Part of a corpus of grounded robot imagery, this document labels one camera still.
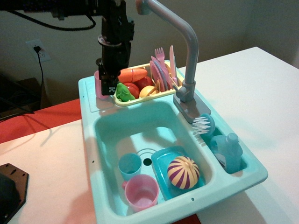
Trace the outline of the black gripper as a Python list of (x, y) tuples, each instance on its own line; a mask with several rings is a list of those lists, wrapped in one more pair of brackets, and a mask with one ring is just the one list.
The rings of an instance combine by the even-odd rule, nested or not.
[(127, 68), (131, 54), (131, 41), (134, 36), (121, 40), (119, 43), (109, 42), (103, 35), (98, 37), (98, 43), (102, 47), (101, 57), (96, 60), (101, 80), (101, 94), (114, 95), (118, 76), (122, 69)]

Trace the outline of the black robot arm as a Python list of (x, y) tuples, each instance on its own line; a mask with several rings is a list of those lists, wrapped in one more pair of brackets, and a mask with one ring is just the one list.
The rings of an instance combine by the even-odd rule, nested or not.
[[(121, 70), (128, 67), (134, 21), (126, 14), (123, 0), (2, 0), (0, 9), (38, 25), (60, 31), (83, 31), (96, 26), (93, 17), (101, 16), (101, 58), (97, 59), (100, 91), (104, 96), (114, 95)], [(64, 20), (68, 16), (85, 15), (92, 25), (81, 28), (53, 26), (29, 17), (28, 13), (50, 12), (52, 17)]]

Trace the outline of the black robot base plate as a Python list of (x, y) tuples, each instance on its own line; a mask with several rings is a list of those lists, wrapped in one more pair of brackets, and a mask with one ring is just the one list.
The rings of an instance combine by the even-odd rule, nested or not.
[(0, 166), (0, 222), (7, 224), (27, 198), (29, 174), (6, 163)]

